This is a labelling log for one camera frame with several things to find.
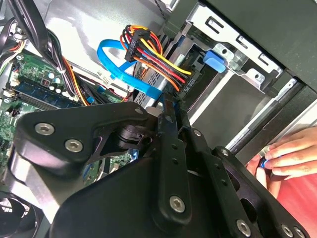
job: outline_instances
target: capacitor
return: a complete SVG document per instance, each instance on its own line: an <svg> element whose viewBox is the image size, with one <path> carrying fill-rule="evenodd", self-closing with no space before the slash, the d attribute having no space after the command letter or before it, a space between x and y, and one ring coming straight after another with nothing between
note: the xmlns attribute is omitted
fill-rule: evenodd
<svg viewBox="0 0 317 238"><path fill-rule="evenodd" d="M49 89L54 91L55 88L57 88L57 83L51 83L50 86L49 86Z"/></svg>
<svg viewBox="0 0 317 238"><path fill-rule="evenodd" d="M12 111L13 111L13 107L9 107L9 108L5 111L5 114L6 114L6 115L10 115Z"/></svg>
<svg viewBox="0 0 317 238"><path fill-rule="evenodd" d="M57 88L55 89L55 92L57 93L61 93L64 90L64 87L62 85L57 86Z"/></svg>
<svg viewBox="0 0 317 238"><path fill-rule="evenodd" d="M54 74L53 72L50 72L50 73L48 74L48 77L49 77L50 79L54 79L54 78L55 78L55 74Z"/></svg>
<svg viewBox="0 0 317 238"><path fill-rule="evenodd" d="M57 83L57 84L61 83L61 79L59 76L54 79L54 83Z"/></svg>

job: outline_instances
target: wire bundle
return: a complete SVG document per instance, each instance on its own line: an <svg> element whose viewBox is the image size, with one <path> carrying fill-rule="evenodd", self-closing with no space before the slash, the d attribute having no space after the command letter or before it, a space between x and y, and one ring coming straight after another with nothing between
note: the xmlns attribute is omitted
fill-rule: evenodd
<svg viewBox="0 0 317 238"><path fill-rule="evenodd" d="M19 42L17 46L11 48L7 53L0 57L0 75L3 74L4 69L25 47L25 41Z"/></svg>
<svg viewBox="0 0 317 238"><path fill-rule="evenodd" d="M76 98L83 105L90 105L68 61L62 56L60 42L56 35L46 28L39 11L32 0L8 0L12 13L37 51L51 66L61 73L70 97Z"/></svg>
<svg viewBox="0 0 317 238"><path fill-rule="evenodd" d="M130 45L133 34L138 29L148 30L144 26L127 25L120 36L122 47L127 51L125 44ZM158 37L151 31L150 38L146 41L143 38L137 42L137 53L133 59L153 69L155 72L166 78L179 92L181 83L185 83L191 72L185 71L163 57L163 48Z"/></svg>

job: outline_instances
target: hand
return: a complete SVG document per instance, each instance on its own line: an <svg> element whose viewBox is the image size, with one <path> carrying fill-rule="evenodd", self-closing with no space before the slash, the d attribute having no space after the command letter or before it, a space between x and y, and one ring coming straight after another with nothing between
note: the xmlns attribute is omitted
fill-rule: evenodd
<svg viewBox="0 0 317 238"><path fill-rule="evenodd" d="M260 155L256 155L249 161L247 170L252 173L257 180L275 197L277 198L281 181L271 181L269 176L265 174L263 168L259 167Z"/></svg>
<svg viewBox="0 0 317 238"><path fill-rule="evenodd" d="M270 146L267 169L286 179L317 173L317 127L286 136Z"/></svg>

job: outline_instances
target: orange wire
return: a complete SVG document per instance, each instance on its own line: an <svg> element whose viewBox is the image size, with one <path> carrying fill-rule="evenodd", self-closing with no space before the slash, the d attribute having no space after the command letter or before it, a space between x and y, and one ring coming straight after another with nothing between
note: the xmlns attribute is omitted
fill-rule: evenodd
<svg viewBox="0 0 317 238"><path fill-rule="evenodd" d="M177 92L179 92L179 88L177 87L177 85L174 83L174 81L172 79L170 79L164 72L162 72L161 70L159 70L158 68L156 68L155 66L145 62L144 60L141 60L140 58L137 57L133 57L135 60L147 65L148 67L150 67L151 69L153 69L154 71L156 71L157 73L159 73L160 75L162 75L164 78L167 79L168 82L170 82L173 87L176 89Z"/></svg>
<svg viewBox="0 0 317 238"><path fill-rule="evenodd" d="M64 57L63 57L63 61L64 61L64 63L66 64L68 70L69 70L70 73L71 73L71 76L72 76L72 78L73 78L73 81L74 81L74 84L75 84L75 87L76 87L76 91L77 91L77 94L78 94L79 98L81 99L81 101L84 103L85 106L89 106L89 103L85 100L85 98L84 98L84 97L82 96L82 94L81 94L80 88L79 88L79 86L78 86L78 84L77 84L77 81L76 81L76 78L75 78L74 71L71 69L71 67L70 67L70 65L69 65L69 63L68 63L68 61L67 61Z"/></svg>
<svg viewBox="0 0 317 238"><path fill-rule="evenodd" d="M145 29L145 30L148 30L148 28L144 27L144 26L138 26L138 25L132 25L130 26L130 29L131 29L131 32L134 33L134 29ZM155 41L157 42L158 44L158 47L159 47L159 54L160 55L163 55L163 47L162 47L162 44L160 43L158 37L156 36L156 34L151 31L151 36L155 39ZM155 46L153 45L153 43L151 41L148 40L148 43L149 45L151 45L151 47L153 48L153 50L155 50L157 53L158 51L156 50Z"/></svg>
<svg viewBox="0 0 317 238"><path fill-rule="evenodd" d="M17 46L12 47L9 51L15 51L15 50L17 50L20 46L21 46L21 42L19 42L19 44L17 44Z"/></svg>

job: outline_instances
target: red wire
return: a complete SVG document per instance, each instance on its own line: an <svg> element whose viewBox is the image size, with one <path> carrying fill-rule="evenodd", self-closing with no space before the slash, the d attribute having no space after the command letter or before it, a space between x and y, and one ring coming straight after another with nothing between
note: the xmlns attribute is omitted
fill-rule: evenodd
<svg viewBox="0 0 317 238"><path fill-rule="evenodd" d="M141 52L142 54L144 54L146 57L150 58L151 60L155 61L161 68L163 68L166 72L168 72L170 75L174 76L175 78L177 78L179 81L181 81L182 83L185 83L185 80L182 79L179 75L177 75L176 73L174 73L173 71L169 70L168 68L166 68L164 65L161 64L161 62L159 60L157 60L156 58L150 56L149 54L145 53L143 50L141 50L140 48L137 48L137 50L139 52Z"/></svg>
<svg viewBox="0 0 317 238"><path fill-rule="evenodd" d="M155 41L157 42L157 45L158 45L158 47L159 47L159 53L160 53L160 55L162 55L162 54L163 54L163 49L162 49L162 45L161 45L161 43L160 43L158 37L157 37L155 34L153 34L152 32L151 32L151 36L152 36L152 37L155 39Z"/></svg>
<svg viewBox="0 0 317 238"><path fill-rule="evenodd" d="M158 37L157 37L156 34L154 34L153 32L151 32L151 36L155 39L155 41L156 41L156 43L157 43L157 45L158 45L158 51L159 51L160 55L162 55L162 54L163 54L163 48L162 48L162 44L160 43Z"/></svg>

